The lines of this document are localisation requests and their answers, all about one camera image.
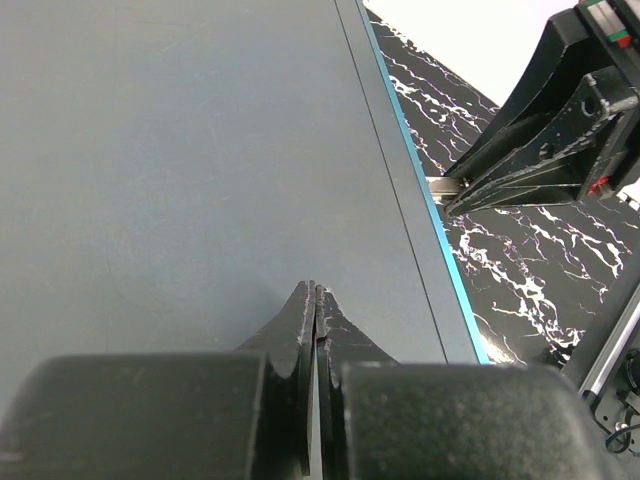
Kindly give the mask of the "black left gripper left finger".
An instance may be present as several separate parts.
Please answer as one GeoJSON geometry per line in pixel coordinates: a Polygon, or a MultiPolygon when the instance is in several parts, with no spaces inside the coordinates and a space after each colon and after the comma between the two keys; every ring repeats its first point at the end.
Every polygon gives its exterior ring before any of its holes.
{"type": "Polygon", "coordinates": [[[310,473],[316,284],[299,282],[280,312],[236,350],[265,356],[253,475],[310,473]]]}

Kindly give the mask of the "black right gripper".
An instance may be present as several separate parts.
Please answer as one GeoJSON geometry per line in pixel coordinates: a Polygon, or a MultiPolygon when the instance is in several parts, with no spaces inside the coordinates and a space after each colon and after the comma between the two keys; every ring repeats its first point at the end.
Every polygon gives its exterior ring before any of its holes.
{"type": "Polygon", "coordinates": [[[639,178],[639,2],[580,1],[546,23],[524,74],[448,177],[449,216],[566,205],[639,178]]]}

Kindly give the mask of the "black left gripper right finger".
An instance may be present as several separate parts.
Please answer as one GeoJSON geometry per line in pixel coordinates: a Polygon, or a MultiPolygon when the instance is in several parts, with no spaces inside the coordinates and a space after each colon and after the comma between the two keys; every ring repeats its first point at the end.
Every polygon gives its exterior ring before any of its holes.
{"type": "Polygon", "coordinates": [[[323,285],[316,287],[315,326],[323,477],[346,479],[342,370],[351,364],[395,365],[397,361],[346,317],[334,293],[323,285]]]}

